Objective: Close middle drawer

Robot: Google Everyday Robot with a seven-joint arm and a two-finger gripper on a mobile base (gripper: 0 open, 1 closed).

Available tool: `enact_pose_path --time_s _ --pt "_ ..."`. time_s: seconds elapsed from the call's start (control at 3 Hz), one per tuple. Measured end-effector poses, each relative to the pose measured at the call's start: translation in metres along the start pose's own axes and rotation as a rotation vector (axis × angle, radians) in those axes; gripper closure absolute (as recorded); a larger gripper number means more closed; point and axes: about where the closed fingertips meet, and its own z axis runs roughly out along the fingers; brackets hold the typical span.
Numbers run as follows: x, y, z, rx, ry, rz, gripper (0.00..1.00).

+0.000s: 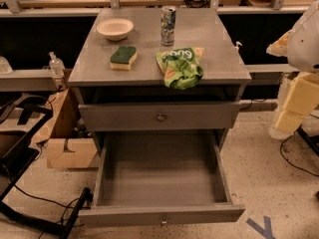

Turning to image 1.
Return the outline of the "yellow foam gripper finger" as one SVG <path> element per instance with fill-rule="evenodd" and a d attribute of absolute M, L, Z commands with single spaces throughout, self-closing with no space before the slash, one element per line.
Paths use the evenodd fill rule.
<path fill-rule="evenodd" d="M 284 79 L 278 92 L 277 108 L 269 134 L 286 139 L 319 106 L 319 74 L 300 73 L 293 80 Z"/>
<path fill-rule="evenodd" d="M 275 57 L 286 57 L 290 33 L 291 31 L 287 31 L 279 39 L 270 44 L 266 49 L 266 53 Z"/>

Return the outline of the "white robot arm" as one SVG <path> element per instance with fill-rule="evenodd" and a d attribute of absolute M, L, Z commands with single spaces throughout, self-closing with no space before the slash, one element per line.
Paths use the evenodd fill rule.
<path fill-rule="evenodd" d="M 277 97 L 277 109 L 269 133 L 285 139 L 299 128 L 319 105 L 319 1 L 313 2 L 291 30 L 266 49 L 286 57 L 299 74 L 284 80 Z"/>

